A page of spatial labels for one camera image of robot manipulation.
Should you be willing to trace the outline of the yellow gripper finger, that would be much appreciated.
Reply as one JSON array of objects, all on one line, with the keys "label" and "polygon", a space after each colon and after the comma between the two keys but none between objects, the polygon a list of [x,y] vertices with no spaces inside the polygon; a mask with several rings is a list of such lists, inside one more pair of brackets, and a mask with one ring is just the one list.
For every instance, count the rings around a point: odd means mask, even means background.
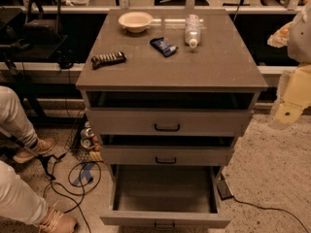
[{"label": "yellow gripper finger", "polygon": [[273,129],[284,130],[292,126],[301,115],[301,108],[295,104],[276,101],[270,111],[269,126]]}]

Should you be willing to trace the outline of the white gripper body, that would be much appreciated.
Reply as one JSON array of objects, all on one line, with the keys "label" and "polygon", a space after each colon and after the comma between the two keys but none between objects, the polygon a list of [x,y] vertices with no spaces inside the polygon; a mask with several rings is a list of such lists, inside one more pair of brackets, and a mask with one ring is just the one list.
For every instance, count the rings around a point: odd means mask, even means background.
[{"label": "white gripper body", "polygon": [[279,81],[276,116],[300,116],[311,105],[311,65],[285,71]]}]

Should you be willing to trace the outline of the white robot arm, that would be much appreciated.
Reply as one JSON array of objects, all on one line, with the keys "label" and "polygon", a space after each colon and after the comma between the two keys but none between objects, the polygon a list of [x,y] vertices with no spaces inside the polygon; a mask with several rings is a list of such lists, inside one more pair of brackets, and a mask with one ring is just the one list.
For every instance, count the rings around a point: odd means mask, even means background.
[{"label": "white robot arm", "polygon": [[311,2],[271,35],[267,44],[274,48],[286,47],[288,57],[298,63],[294,71],[282,73],[277,99],[270,111],[270,126],[283,130],[292,126],[311,106]]}]

